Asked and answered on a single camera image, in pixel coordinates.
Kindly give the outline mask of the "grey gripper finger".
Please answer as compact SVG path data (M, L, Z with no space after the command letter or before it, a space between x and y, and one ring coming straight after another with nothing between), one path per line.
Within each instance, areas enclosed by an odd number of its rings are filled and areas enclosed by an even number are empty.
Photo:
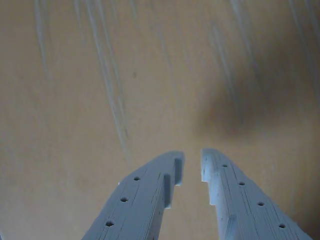
M201 180L208 184L221 240L310 239L224 154L204 148L201 160Z
M156 240L174 187L182 184L185 155L163 153L126 176L83 236L85 240Z

